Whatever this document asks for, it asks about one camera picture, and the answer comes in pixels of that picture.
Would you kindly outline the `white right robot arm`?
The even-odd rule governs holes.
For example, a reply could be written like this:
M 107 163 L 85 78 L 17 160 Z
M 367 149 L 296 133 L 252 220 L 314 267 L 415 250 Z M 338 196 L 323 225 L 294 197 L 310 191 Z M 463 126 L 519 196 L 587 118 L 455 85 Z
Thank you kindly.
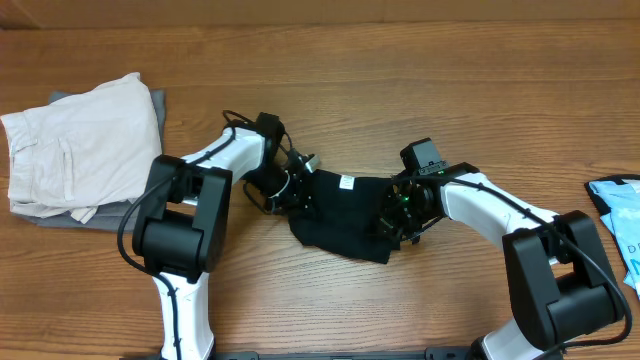
M 405 171 L 383 190 L 379 231 L 394 242 L 417 242 L 444 218 L 501 248 L 513 314 L 460 349 L 461 357 L 560 359 L 571 348 L 629 336 L 630 306 L 588 215 L 530 205 L 468 163 Z

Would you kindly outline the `black t-shirt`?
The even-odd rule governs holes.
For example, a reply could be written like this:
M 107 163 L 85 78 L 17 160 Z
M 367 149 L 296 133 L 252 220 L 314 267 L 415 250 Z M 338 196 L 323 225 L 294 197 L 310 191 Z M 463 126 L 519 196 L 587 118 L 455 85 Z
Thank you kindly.
M 303 181 L 300 207 L 288 216 L 290 230 L 304 246 L 385 264 L 395 246 L 376 226 L 389 183 L 317 170 Z

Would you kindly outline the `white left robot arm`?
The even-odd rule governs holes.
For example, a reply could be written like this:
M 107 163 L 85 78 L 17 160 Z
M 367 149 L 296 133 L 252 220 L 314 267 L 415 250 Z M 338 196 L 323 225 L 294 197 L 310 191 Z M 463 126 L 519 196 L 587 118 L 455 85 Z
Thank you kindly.
M 285 214 L 302 204 L 303 181 L 319 164 L 318 156 L 294 148 L 276 115 L 222 116 L 221 136 L 207 147 L 156 157 L 144 193 L 126 212 L 136 222 L 134 256 L 124 258 L 153 278 L 161 301 L 160 359 L 215 356 L 208 285 L 224 248 L 232 187 L 254 186 L 264 198 L 256 205 L 261 212 Z

